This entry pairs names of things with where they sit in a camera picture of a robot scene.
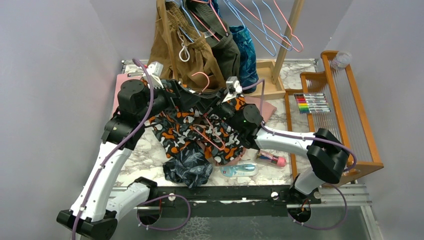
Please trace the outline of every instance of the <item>gray floor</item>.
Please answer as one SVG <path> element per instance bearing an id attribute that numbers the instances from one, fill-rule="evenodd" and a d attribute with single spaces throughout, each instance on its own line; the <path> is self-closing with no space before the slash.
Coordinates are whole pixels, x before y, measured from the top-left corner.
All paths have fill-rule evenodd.
<path id="1" fill-rule="evenodd" d="M 318 207 L 312 209 L 308 224 L 327 227 L 341 219 L 342 207 Z M 183 219 L 160 219 L 156 227 L 175 227 Z M 119 222 L 113 240 L 349 240 L 371 239 L 361 207 L 349 207 L 346 222 L 339 228 L 328 231 L 311 230 L 290 221 L 288 217 L 194 217 L 188 224 L 175 231 L 163 232 L 138 227 L 136 211 L 130 212 Z"/>

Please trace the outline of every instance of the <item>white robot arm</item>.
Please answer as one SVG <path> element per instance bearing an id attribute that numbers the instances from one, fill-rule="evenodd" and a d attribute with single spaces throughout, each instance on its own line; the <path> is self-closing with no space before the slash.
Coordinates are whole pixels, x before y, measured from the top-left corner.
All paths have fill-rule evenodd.
<path id="1" fill-rule="evenodd" d="M 316 133 L 297 133 L 267 128 L 253 104 L 235 110 L 226 101 L 241 91 L 236 78 L 229 79 L 227 88 L 202 95 L 193 93 L 176 81 L 159 84 L 159 78 L 154 80 L 156 83 L 150 84 L 155 90 L 149 117 L 176 107 L 183 112 L 196 107 L 202 113 L 215 114 L 224 120 L 239 133 L 237 138 L 246 148 L 278 150 L 308 158 L 312 167 L 298 175 L 290 187 L 289 198 L 293 202 L 301 203 L 323 183 L 339 182 L 349 157 L 337 146 L 340 142 L 326 129 Z M 149 91 L 151 89 L 140 84 L 139 80 L 128 80 L 122 85 L 118 94 L 119 113 L 116 112 L 105 126 L 94 168 L 71 208 L 59 212 L 58 223 L 90 239 L 108 240 L 123 216 L 140 203 L 157 197 L 157 184 L 140 178 L 126 191 L 109 200 L 121 168 L 145 132 L 144 125 L 138 130 L 136 126 L 146 115 Z M 105 163 L 106 156 L 130 133 L 133 136 Z"/>

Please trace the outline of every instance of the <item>white wall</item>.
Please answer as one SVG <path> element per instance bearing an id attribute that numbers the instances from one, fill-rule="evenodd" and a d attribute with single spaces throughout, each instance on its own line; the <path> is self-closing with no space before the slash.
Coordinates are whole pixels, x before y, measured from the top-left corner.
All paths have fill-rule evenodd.
<path id="1" fill-rule="evenodd" d="M 122 59 L 149 58 L 155 36 L 156 0 L 90 1 Z M 231 2 L 247 16 L 250 16 L 235 0 Z M 251 0 L 240 0 L 240 2 L 258 15 Z M 272 0 L 265 0 L 265 2 L 271 8 L 275 9 Z M 287 19 L 289 19 L 293 2 L 294 0 L 277 0 L 279 7 Z M 300 53 L 293 50 L 287 54 L 287 58 L 317 58 L 329 42 L 330 37 L 336 30 L 337 25 L 345 15 L 351 2 L 352 0 L 306 0 L 295 30 L 295 35 L 303 42 L 305 49 Z M 256 0 L 255 3 L 260 9 L 264 23 L 272 29 L 278 30 L 277 24 L 268 8 L 260 0 Z M 224 20 L 230 25 L 241 24 L 222 0 L 218 0 L 218 4 Z M 278 17 L 282 32 L 284 33 L 286 23 L 278 10 L 275 9 L 274 14 Z M 248 21 L 245 20 L 244 22 L 266 46 L 269 46 L 269 49 L 272 49 L 271 45 L 265 40 L 263 33 L 250 25 Z M 261 25 L 259 21 L 255 20 L 253 22 L 258 26 Z M 259 59 L 274 58 L 255 39 L 253 39 L 253 42 L 256 46 L 256 55 Z M 276 44 L 275 46 L 278 52 L 279 45 Z"/>
<path id="2" fill-rule="evenodd" d="M 424 1 L 354 0 L 326 49 L 347 50 L 384 168 L 366 177 L 386 240 L 422 239 Z"/>
<path id="3" fill-rule="evenodd" d="M 67 239 L 119 57 L 88 0 L 0 3 L 0 239 Z"/>

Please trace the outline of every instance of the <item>pink bottle cap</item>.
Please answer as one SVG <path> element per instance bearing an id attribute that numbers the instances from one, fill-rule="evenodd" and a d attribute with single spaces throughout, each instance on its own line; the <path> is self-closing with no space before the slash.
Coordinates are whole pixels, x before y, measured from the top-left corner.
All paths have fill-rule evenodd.
<path id="1" fill-rule="evenodd" d="M 278 157 L 278 161 L 277 161 L 277 166 L 278 167 L 284 167 L 284 166 L 286 166 L 286 159 L 284 158 L 284 157 L 282 157 L 282 156 L 279 156 Z"/>

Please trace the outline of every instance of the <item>dark blue patterned cloth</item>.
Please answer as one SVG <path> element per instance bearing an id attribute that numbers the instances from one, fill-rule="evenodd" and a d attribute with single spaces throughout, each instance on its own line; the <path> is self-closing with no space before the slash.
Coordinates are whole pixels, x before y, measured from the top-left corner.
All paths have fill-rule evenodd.
<path id="1" fill-rule="evenodd" d="M 166 180 L 177 184 L 184 183 L 192 189 L 208 182 L 212 168 L 203 149 L 196 142 L 191 142 L 178 156 L 163 164 L 163 173 Z"/>
<path id="2" fill-rule="evenodd" d="M 240 51 L 240 83 L 248 87 L 259 80 L 256 70 L 256 52 L 252 38 L 245 26 L 230 26 L 232 38 Z M 256 87 L 244 91 L 245 94 L 253 93 Z"/>

